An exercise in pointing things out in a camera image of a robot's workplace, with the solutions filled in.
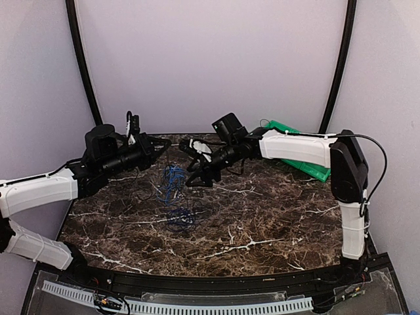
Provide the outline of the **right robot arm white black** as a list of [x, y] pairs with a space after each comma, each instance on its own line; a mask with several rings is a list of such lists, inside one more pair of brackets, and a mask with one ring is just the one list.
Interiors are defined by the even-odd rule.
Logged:
[[360, 274], [357, 261], [365, 250], [365, 214], [368, 202], [368, 164], [352, 131], [339, 134], [305, 134], [277, 127], [248, 131], [235, 114], [212, 124], [222, 141], [213, 151], [209, 143], [184, 139], [179, 148], [193, 158], [188, 166], [188, 187], [211, 187], [221, 180], [221, 171], [246, 159], [288, 159], [324, 167], [331, 171], [331, 192], [341, 210], [346, 260], [335, 270], [335, 279], [350, 284]]

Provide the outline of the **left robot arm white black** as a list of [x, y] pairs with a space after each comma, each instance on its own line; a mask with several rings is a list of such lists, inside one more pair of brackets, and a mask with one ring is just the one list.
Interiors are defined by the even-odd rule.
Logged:
[[11, 217], [56, 201], [93, 196], [120, 173], [149, 169], [171, 146], [171, 141], [139, 129], [121, 135], [113, 125], [103, 124], [85, 135], [85, 145], [81, 158], [70, 160], [53, 172], [1, 182], [1, 252], [66, 270], [78, 286], [93, 280], [92, 270], [84, 265], [86, 260], [79, 250], [28, 230]]

